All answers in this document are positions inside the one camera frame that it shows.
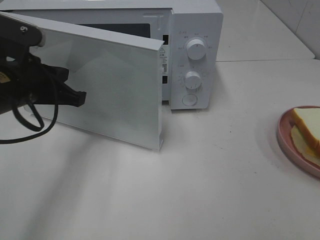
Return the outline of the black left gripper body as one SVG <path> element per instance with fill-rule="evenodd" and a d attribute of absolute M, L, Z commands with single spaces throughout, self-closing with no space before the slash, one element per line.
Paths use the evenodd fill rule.
<path fill-rule="evenodd" d="M 30 53 L 9 55 L 9 105 L 69 105 L 69 70 L 43 64 Z"/>

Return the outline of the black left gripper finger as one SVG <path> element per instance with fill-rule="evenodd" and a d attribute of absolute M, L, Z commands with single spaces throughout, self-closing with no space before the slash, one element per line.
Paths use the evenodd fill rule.
<path fill-rule="evenodd" d="M 87 93 L 76 91 L 66 84 L 62 86 L 62 105 L 80 107 L 85 104 Z"/>

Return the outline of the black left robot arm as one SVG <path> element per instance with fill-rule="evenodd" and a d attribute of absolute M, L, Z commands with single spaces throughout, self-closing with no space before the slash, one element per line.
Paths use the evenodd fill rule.
<path fill-rule="evenodd" d="M 23 64 L 17 60 L 0 59 L 0 113 L 12 110 L 11 103 L 22 107 L 30 101 L 35 105 L 67 105 L 80 107 L 87 93 L 66 84 L 69 70 L 41 63 L 30 54 Z"/>

